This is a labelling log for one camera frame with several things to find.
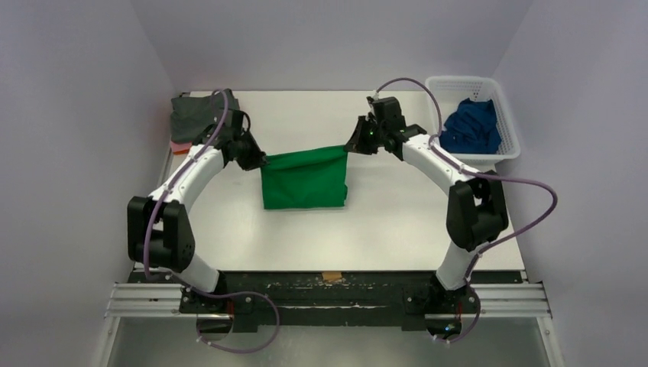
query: green towel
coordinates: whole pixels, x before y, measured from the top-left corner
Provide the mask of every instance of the green towel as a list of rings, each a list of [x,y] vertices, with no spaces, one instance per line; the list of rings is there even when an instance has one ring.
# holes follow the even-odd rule
[[[344,206],[346,158],[342,146],[268,156],[261,168],[264,208]]]

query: plastic basket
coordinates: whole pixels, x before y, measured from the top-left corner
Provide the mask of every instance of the plastic basket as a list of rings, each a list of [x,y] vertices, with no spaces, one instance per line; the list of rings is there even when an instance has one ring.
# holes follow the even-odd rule
[[[432,91],[439,106],[443,122],[446,121],[458,104],[469,98],[476,102],[489,99],[495,104],[497,112],[497,130],[502,142],[496,154],[452,154],[460,161],[471,166],[491,165],[505,159],[514,159],[520,155],[520,143],[515,135],[513,114],[508,102],[496,81],[479,76],[431,76],[426,79],[426,86]],[[434,104],[428,98],[428,110],[432,117],[434,131],[439,128]]]

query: white wall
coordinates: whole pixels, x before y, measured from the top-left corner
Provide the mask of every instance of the white wall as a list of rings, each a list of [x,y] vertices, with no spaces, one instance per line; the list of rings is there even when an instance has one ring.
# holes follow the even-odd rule
[[[560,196],[518,242],[570,366],[646,364],[646,40],[645,0],[536,0],[495,73],[523,139],[501,171]],[[518,226],[549,203],[518,186],[507,198]]]
[[[0,365],[88,365],[170,81],[127,0],[0,3]]]
[[[181,90],[364,90],[403,75],[490,76],[531,2],[132,0]]]

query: cable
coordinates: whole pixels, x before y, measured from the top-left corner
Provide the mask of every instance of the cable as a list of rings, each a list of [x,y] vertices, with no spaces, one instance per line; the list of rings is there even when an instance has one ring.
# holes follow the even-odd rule
[[[542,213],[537,219],[533,220],[532,222],[530,222],[526,226],[518,229],[517,231],[514,231],[510,235],[506,235],[506,236],[502,237],[501,239],[497,239],[497,240],[489,243],[488,245],[485,245],[484,247],[480,248],[479,250],[477,250],[477,252],[475,253],[475,256],[472,258],[472,260],[471,260],[470,264],[468,265],[468,268],[466,269],[466,272],[464,274],[464,280],[465,280],[465,283],[466,283],[466,287],[470,290],[470,292],[472,292],[475,295],[475,302],[476,302],[477,310],[475,311],[475,318],[473,319],[472,323],[468,326],[468,329],[466,329],[465,332],[461,333],[461,335],[457,336],[456,338],[454,338],[452,340],[446,340],[445,341],[446,343],[456,343],[459,340],[463,339],[466,335],[468,335],[468,333],[470,333],[470,331],[477,324],[477,320],[479,320],[479,314],[481,312],[481,302],[479,300],[477,292],[475,292],[475,289],[473,289],[473,287],[470,285],[470,274],[475,269],[475,266],[476,266],[477,261],[479,260],[479,258],[486,251],[490,250],[491,248],[501,244],[502,242],[508,241],[509,239],[512,239],[513,237],[517,237],[518,235],[521,235],[522,233],[525,233],[529,229],[532,229],[533,227],[537,226],[540,222],[542,222],[547,216],[549,216],[549,214],[551,214],[553,212],[553,210],[558,205],[558,194],[556,193],[556,191],[551,186],[547,185],[546,183],[542,183],[542,182],[539,182],[539,181],[536,181],[536,180],[528,180],[526,178],[502,177],[502,176],[495,176],[495,175],[490,175],[490,174],[482,174],[482,173],[479,173],[479,172],[473,172],[473,171],[464,170],[461,165],[455,163],[453,160],[446,157],[446,155],[443,154],[441,151],[439,151],[439,149],[437,149],[436,146],[433,144],[434,139],[438,138],[442,133],[442,118],[441,118],[441,108],[439,107],[439,103],[436,101],[436,98],[434,97],[434,94],[432,93],[431,90],[429,90],[428,87],[426,87],[423,83],[421,83],[418,80],[408,78],[408,77],[401,77],[401,78],[396,78],[396,79],[390,80],[390,81],[386,82],[385,84],[383,84],[382,86],[378,87],[378,89],[376,89],[376,93],[379,93],[382,89],[389,86],[390,84],[393,84],[395,82],[400,82],[400,81],[411,82],[411,83],[414,83],[414,84],[418,85],[421,89],[423,89],[427,93],[427,95],[430,97],[432,102],[434,102],[434,107],[436,109],[436,117],[437,117],[437,119],[439,121],[439,127],[438,127],[436,133],[433,134],[433,135],[430,135],[430,137],[429,137],[429,148],[437,156],[439,156],[439,158],[441,158],[444,162],[446,162],[450,166],[454,167],[456,170],[459,171],[459,173],[466,174],[468,176],[473,176],[473,177],[477,177],[477,178],[483,178],[483,179],[486,179],[486,180],[498,180],[498,181],[502,181],[502,182],[511,182],[511,183],[515,183],[515,184],[519,183],[519,184],[526,184],[526,185],[532,185],[532,186],[540,187],[540,188],[548,191],[549,194],[551,195],[551,199],[552,199],[551,200],[551,205],[549,205],[549,208],[547,210],[545,210],[545,212]]]
[[[220,90],[215,90],[215,91],[212,92],[212,95],[209,97],[209,104],[211,105],[212,110],[214,110],[213,109],[213,107],[214,107],[214,96],[216,94],[220,93],[220,92],[221,92]],[[155,218],[157,217],[157,213],[160,211],[160,208],[162,206],[162,203],[164,202],[164,199],[166,199],[167,195],[171,191],[173,191],[173,188],[175,187],[175,185],[176,185],[177,181],[180,179],[180,177],[182,177],[182,175],[186,172],[186,170],[188,170],[189,167],[191,167],[198,160],[198,158],[200,158],[203,155],[203,153],[205,153],[207,148],[211,146],[211,144],[214,142],[214,139],[216,139],[216,136],[221,131],[222,126],[225,124],[225,119],[227,118],[227,113],[229,111],[229,101],[228,101],[227,95],[225,93],[223,93],[223,100],[224,100],[225,106],[223,108],[221,118],[218,120],[218,124],[216,125],[216,129],[214,130],[212,135],[209,137],[207,142],[203,145],[203,147],[200,148],[200,150],[196,153],[196,155],[193,156],[193,159],[188,161],[184,166],[182,166],[182,168],[180,168],[176,172],[176,174],[174,174],[174,176],[169,181],[167,187],[164,188],[164,190],[162,191],[162,194],[157,199],[157,202],[155,203],[155,206],[153,207],[153,211],[151,212],[151,217],[148,220],[148,226],[146,228],[146,234],[144,235],[144,256],[143,256],[144,259],[142,261],[142,263],[144,264],[144,274],[146,275],[146,279],[148,279],[148,280],[154,279],[154,277],[151,275],[151,269],[150,269],[151,263],[150,263],[150,253],[149,253],[149,251],[150,251],[150,247],[151,247],[151,233],[153,232],[153,225],[155,224]],[[243,113],[248,117],[248,126],[249,126],[249,124],[250,124],[250,116],[248,116],[248,114],[245,113],[245,112],[243,112]],[[257,293],[257,292],[252,292],[252,291],[242,291],[242,292],[219,294],[219,295],[210,294],[210,293],[201,291],[200,289],[195,289],[194,287],[191,286],[191,284],[186,284],[182,280],[180,280],[180,282],[182,284],[184,284],[191,291],[194,291],[197,294],[200,294],[200,295],[202,295],[204,297],[213,298],[213,299],[216,299],[216,300],[221,300],[221,299],[224,299],[224,298],[238,297],[238,296],[245,296],[245,295],[260,297],[260,298],[262,298],[263,300],[265,300],[266,302],[268,302],[270,304],[270,306],[272,307],[272,310],[274,311],[274,316],[276,317],[276,320],[277,320],[276,326],[274,328],[274,331],[273,331],[271,337],[268,338],[268,340],[266,340],[264,343],[260,344],[259,346],[254,347],[254,348],[250,348],[250,349],[233,349],[233,348],[228,348],[226,346],[220,346],[220,345],[212,343],[210,341],[206,341],[205,338],[203,336],[201,336],[200,334],[198,335],[198,340],[199,341],[207,344],[208,346],[211,346],[213,348],[217,348],[217,349],[220,349],[220,350],[223,350],[223,351],[226,351],[226,352],[236,353],[236,354],[249,354],[249,353],[257,352],[257,351],[265,348],[266,346],[269,346],[277,338],[277,334],[279,333],[279,326],[280,326],[279,310],[277,309],[277,306],[274,304],[274,302],[272,302],[272,300],[268,296],[266,296],[264,294]]]

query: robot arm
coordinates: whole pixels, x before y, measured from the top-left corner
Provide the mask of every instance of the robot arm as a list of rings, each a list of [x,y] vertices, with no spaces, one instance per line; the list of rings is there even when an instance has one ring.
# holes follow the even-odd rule
[[[376,154],[379,147],[416,167],[448,195],[445,226],[450,246],[436,278],[445,291],[465,286],[465,276],[477,251],[494,241],[508,227],[504,192],[498,180],[473,178],[464,172],[479,172],[432,144],[440,154],[454,161],[461,171],[441,159],[429,147],[431,137],[418,125],[406,125],[400,104],[394,97],[368,98],[371,112],[359,116],[345,150]]]
[[[224,126],[212,145],[205,143],[212,134],[209,126],[194,142],[184,162],[162,186],[147,197],[134,196],[128,203],[128,256],[143,262],[144,237],[153,208],[168,191],[157,212],[156,226],[149,241],[149,259],[154,266],[169,268],[178,277],[201,291],[212,293],[219,282],[219,271],[195,253],[196,241],[188,213],[207,183],[228,162],[236,160],[244,171],[266,164],[265,153],[244,130],[243,113],[232,112],[231,124]],[[196,159],[201,149],[205,151]]]

